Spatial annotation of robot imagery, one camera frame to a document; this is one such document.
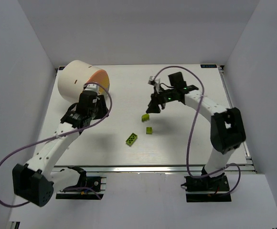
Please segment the cream cylindrical sorting container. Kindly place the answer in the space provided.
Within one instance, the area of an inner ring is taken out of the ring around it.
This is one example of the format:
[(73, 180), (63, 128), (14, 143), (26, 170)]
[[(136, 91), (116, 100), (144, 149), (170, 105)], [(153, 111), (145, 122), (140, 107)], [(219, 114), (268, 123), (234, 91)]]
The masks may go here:
[[(72, 61), (59, 70), (57, 87), (61, 97), (71, 103), (77, 102), (84, 84), (97, 70), (101, 68), (80, 60)], [(100, 94), (106, 95), (106, 91), (103, 86), (99, 87)]]

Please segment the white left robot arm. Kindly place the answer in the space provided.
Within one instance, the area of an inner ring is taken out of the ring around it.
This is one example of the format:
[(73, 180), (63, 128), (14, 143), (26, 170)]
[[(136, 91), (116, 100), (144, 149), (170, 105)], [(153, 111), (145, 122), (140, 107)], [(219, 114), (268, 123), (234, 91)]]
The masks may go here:
[(108, 117), (105, 96), (99, 93), (99, 83), (85, 83), (78, 102), (72, 104), (51, 139), (24, 165), (17, 164), (12, 170), (14, 193), (39, 206), (45, 206), (52, 195), (64, 190), (82, 190), (86, 187), (86, 171), (78, 166), (68, 166), (52, 173), (57, 161), (84, 130)]

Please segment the long lime lego brick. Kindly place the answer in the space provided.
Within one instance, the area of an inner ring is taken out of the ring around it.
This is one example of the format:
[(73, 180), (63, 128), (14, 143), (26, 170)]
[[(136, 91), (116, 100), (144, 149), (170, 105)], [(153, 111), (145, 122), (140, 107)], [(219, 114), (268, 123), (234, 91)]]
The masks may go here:
[(132, 133), (126, 140), (126, 144), (128, 146), (132, 146), (134, 142), (137, 140), (138, 136), (135, 133)]

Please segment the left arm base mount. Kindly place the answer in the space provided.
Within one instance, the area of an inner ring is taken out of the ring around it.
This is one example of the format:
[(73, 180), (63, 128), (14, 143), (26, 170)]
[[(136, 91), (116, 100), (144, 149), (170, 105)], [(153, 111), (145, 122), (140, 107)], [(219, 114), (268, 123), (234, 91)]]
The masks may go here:
[(83, 168), (69, 166), (67, 169), (76, 172), (79, 175), (75, 185), (56, 193), (56, 199), (64, 200), (101, 200), (106, 189), (107, 178), (103, 176), (87, 175)]

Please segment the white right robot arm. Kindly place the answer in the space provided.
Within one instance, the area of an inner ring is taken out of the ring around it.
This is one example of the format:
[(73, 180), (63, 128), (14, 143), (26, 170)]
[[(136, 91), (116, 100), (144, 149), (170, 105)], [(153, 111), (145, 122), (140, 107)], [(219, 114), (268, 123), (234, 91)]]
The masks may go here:
[(197, 180), (213, 180), (220, 178), (229, 167), (231, 155), (246, 140), (241, 112), (238, 108), (226, 108), (204, 95), (204, 87), (187, 85), (181, 72), (169, 75), (170, 87), (163, 89), (160, 79), (149, 78), (153, 86), (151, 101), (146, 112), (159, 114), (167, 103), (178, 101), (196, 111), (193, 121), (202, 115), (210, 123), (210, 141), (213, 146), (207, 163), (202, 168), (200, 176), (189, 176)]

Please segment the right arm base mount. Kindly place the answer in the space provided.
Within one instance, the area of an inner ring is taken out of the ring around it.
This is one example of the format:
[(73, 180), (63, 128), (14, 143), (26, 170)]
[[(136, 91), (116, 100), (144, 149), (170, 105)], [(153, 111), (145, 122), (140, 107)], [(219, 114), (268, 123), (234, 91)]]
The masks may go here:
[(186, 202), (209, 203), (209, 202), (231, 202), (231, 194), (226, 175), (219, 178), (194, 179), (190, 176), (184, 177), (185, 182), (181, 188), (185, 190)]

